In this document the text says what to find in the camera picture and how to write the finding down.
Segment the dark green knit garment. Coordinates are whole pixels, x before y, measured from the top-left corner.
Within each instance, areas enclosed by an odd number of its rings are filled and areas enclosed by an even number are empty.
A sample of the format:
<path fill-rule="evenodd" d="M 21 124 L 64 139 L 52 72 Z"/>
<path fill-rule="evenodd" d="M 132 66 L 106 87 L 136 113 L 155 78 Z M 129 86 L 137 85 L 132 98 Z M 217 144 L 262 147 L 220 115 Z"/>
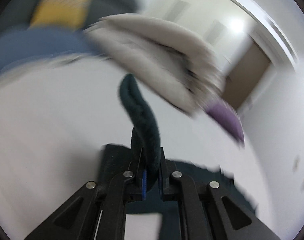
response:
<path fill-rule="evenodd" d="M 174 161 L 172 173 L 176 201 L 163 201 L 159 193 L 161 140 L 153 111 L 142 97 L 135 78 L 128 74 L 119 97 L 136 129 L 146 157 L 146 199 L 127 201 L 124 172 L 132 159 L 131 147 L 108 144 L 104 148 L 99 180 L 108 187 L 99 224 L 100 238 L 123 239 L 126 205 L 133 213 L 162 214 L 160 239 L 253 239 L 255 210 L 238 191 L 232 178 Z"/>

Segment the purple cushion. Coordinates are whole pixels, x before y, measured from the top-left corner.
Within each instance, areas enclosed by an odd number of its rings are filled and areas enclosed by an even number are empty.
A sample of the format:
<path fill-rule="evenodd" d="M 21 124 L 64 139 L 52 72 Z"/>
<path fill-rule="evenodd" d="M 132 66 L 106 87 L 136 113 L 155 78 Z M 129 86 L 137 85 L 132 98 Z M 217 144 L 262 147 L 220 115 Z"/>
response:
<path fill-rule="evenodd" d="M 205 108 L 205 113 L 216 121 L 239 144 L 245 144 L 244 130 L 235 109 L 224 100 L 218 100 Z"/>

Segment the beige folded duvet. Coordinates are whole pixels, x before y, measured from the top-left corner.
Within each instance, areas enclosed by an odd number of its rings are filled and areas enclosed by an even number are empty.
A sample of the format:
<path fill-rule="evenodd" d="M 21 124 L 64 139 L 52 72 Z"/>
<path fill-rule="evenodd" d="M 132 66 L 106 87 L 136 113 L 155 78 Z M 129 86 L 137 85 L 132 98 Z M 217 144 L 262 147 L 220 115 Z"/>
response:
<path fill-rule="evenodd" d="M 101 18 L 84 31 L 108 57 L 169 103 L 192 114 L 224 91 L 212 48 L 174 22 L 139 14 Z"/>

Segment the brown wooden door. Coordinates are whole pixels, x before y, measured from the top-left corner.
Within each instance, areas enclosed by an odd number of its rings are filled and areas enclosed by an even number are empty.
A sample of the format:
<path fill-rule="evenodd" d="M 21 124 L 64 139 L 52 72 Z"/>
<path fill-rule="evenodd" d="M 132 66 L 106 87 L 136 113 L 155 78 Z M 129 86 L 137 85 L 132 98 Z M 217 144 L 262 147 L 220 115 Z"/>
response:
<path fill-rule="evenodd" d="M 228 73 L 222 99 L 235 110 L 240 108 L 259 83 L 270 63 L 266 53 L 252 40 L 249 49 Z"/>

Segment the cream wardrobe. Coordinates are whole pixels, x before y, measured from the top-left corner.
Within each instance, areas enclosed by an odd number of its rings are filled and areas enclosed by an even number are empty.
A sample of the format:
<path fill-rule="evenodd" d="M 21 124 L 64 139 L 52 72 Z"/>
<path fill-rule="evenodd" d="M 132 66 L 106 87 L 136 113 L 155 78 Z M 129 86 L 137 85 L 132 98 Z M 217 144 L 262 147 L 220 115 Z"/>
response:
<path fill-rule="evenodd" d="M 155 0 L 145 14 L 197 33 L 225 64 L 238 62 L 254 45 L 256 21 L 231 0 Z"/>

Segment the blue pillow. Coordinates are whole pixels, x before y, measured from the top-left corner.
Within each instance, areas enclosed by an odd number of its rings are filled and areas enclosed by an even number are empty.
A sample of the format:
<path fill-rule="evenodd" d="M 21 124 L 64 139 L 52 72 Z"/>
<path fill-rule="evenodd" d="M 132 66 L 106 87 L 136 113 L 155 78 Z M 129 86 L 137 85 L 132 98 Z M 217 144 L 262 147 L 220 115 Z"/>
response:
<path fill-rule="evenodd" d="M 0 74 L 39 59 L 102 53 L 102 49 L 85 37 L 82 31 L 59 27 L 15 27 L 0 34 Z"/>

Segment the dark teal headboard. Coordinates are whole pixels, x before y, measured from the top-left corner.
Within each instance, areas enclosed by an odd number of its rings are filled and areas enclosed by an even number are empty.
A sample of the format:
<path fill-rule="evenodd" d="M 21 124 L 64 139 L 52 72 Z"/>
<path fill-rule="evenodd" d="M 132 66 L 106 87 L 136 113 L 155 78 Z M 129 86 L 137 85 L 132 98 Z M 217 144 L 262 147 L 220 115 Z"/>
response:
<path fill-rule="evenodd" d="M 98 22 L 102 17 L 135 13 L 140 8 L 139 0 L 91 0 L 83 28 Z"/>

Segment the yellow cushion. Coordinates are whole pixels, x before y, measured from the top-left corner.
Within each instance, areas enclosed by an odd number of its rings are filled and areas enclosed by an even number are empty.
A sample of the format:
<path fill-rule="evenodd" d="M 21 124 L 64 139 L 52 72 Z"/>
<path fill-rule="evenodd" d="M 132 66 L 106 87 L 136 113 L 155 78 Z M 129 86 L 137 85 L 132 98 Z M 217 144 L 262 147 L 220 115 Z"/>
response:
<path fill-rule="evenodd" d="M 40 0 L 30 25 L 80 29 L 85 24 L 91 2 L 92 0 Z"/>

